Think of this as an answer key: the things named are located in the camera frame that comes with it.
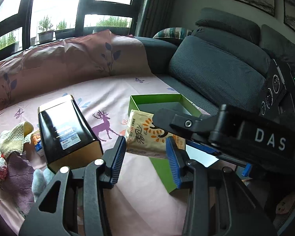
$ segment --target deer print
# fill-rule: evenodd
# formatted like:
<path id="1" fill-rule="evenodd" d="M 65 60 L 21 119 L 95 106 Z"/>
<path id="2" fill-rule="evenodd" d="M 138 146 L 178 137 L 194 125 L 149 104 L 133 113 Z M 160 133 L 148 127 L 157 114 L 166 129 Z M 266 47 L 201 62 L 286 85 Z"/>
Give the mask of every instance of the deer print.
<path id="1" fill-rule="evenodd" d="M 103 120 L 103 123 L 101 123 L 101 124 L 99 124 L 99 125 L 93 127 L 92 130 L 93 130 L 94 134 L 97 136 L 97 138 L 98 138 L 100 141 L 104 141 L 104 142 L 106 142 L 106 140 L 100 139 L 99 136 L 98 136 L 99 133 L 102 132 L 102 131 L 104 131 L 104 130 L 106 130 L 106 132 L 107 132 L 107 136 L 108 136 L 109 139 L 112 139 L 112 138 L 109 136 L 109 131 L 111 131 L 112 133 L 115 133 L 117 136 L 119 136 L 119 134 L 117 134 L 115 131 L 113 131 L 113 130 L 110 128 L 110 123 L 109 123 L 109 121 L 108 121 L 108 120 L 110 120 L 110 118 L 107 116 L 108 114 L 107 114 L 106 112 L 104 112 L 104 111 L 102 111 L 102 112 L 101 112 L 101 111 L 98 111 L 98 112 L 97 112 L 97 115 L 98 115 L 99 117 L 96 117 L 96 116 L 95 116 L 95 113 L 93 113 L 93 117 L 95 117 L 96 119 L 102 119 L 102 120 Z"/>

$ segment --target pink bedsheet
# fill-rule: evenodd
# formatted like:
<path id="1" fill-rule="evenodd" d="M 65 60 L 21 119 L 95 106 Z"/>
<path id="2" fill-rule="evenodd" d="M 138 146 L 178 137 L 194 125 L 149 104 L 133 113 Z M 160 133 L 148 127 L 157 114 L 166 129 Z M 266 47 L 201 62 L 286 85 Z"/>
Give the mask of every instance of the pink bedsheet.
<path id="1" fill-rule="evenodd" d="M 176 93 L 156 76 L 113 76 L 91 80 L 31 98 L 0 111 L 0 133 L 22 121 L 37 129 L 37 107 L 64 94 L 72 94 L 91 127 L 101 123 L 92 116 L 98 110 L 107 112 L 110 128 L 123 134 L 128 119 L 130 95 Z M 106 131 L 99 137 L 104 150 L 112 148 L 117 135 Z M 34 169 L 46 163 L 38 154 L 27 158 Z M 181 235 L 186 204 L 170 196 L 147 157 L 126 154 L 117 185 L 105 191 L 107 213 L 113 235 Z M 0 214 L 18 233 L 23 218 L 0 189 Z"/>
<path id="2" fill-rule="evenodd" d="M 130 95 L 176 92 L 150 72 L 144 47 L 134 38 L 104 31 L 60 41 L 0 63 L 0 133 L 22 121 L 37 129 L 38 106 L 67 93 L 91 127 L 102 122 L 93 114 L 104 111 L 110 128 L 122 135 Z M 109 135 L 99 133 L 104 150 L 118 137 Z M 46 166 L 35 152 L 27 158 L 35 169 Z M 113 235 L 181 235 L 186 203 L 167 193 L 147 157 L 126 154 L 117 185 L 104 194 Z M 23 218 L 1 189 L 0 214 L 18 233 Z"/>

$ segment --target wall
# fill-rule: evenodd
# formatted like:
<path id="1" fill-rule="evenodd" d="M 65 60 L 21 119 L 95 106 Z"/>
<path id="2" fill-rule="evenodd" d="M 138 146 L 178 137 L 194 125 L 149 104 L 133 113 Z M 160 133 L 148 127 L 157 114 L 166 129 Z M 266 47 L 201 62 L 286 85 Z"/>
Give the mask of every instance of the wall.
<path id="1" fill-rule="evenodd" d="M 170 26 L 195 29 L 195 22 L 198 20 L 201 9 L 205 7 L 238 15 L 256 22 L 260 27 L 266 24 L 295 44 L 295 32 L 284 25 L 283 0 L 275 0 L 275 17 L 234 0 L 175 0 Z"/>

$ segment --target sofa cushion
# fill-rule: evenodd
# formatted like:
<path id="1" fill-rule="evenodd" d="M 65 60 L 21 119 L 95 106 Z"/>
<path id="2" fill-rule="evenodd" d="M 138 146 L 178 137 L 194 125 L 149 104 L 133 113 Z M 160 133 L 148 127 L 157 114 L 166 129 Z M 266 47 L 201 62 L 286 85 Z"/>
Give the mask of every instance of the sofa cushion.
<path id="1" fill-rule="evenodd" d="M 174 78 L 198 91 L 212 103 L 257 110 L 264 77 L 245 62 L 214 45 L 187 36 L 169 63 Z"/>
<path id="2" fill-rule="evenodd" d="M 270 57 L 257 45 L 237 35 L 211 27 L 199 27 L 192 33 L 247 63 L 264 77 L 268 72 Z"/>
<path id="3" fill-rule="evenodd" d="M 174 77 L 171 77 L 170 75 L 156 76 L 209 114 L 215 115 L 219 111 L 219 108 L 215 104 Z"/>
<path id="4" fill-rule="evenodd" d="M 255 22 L 224 11 L 203 8 L 196 25 L 221 29 L 238 35 L 255 45 L 259 44 L 260 28 Z"/>
<path id="5" fill-rule="evenodd" d="M 166 74 L 168 64 L 177 50 L 177 46 L 162 40 L 136 37 L 144 45 L 148 65 L 154 74 Z"/>
<path id="6" fill-rule="evenodd" d="M 295 69 L 295 44 L 267 25 L 261 26 L 259 45 L 271 58 L 289 63 Z"/>
<path id="7" fill-rule="evenodd" d="M 170 27 L 159 31 L 153 39 L 163 40 L 166 42 L 180 45 L 183 39 L 191 35 L 192 31 L 183 27 Z"/>

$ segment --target label sticker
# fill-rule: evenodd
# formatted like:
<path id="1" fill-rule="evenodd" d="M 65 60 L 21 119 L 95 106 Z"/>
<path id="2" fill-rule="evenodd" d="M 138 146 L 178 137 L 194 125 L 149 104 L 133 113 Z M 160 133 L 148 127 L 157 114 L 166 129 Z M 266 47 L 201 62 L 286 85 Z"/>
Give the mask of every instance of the label sticker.
<path id="1" fill-rule="evenodd" d="M 64 138 L 60 139 L 60 144 L 62 146 L 62 149 L 67 149 L 70 146 L 75 145 L 76 143 L 80 142 L 81 139 L 79 138 L 79 135 L 76 132 L 73 132 Z"/>

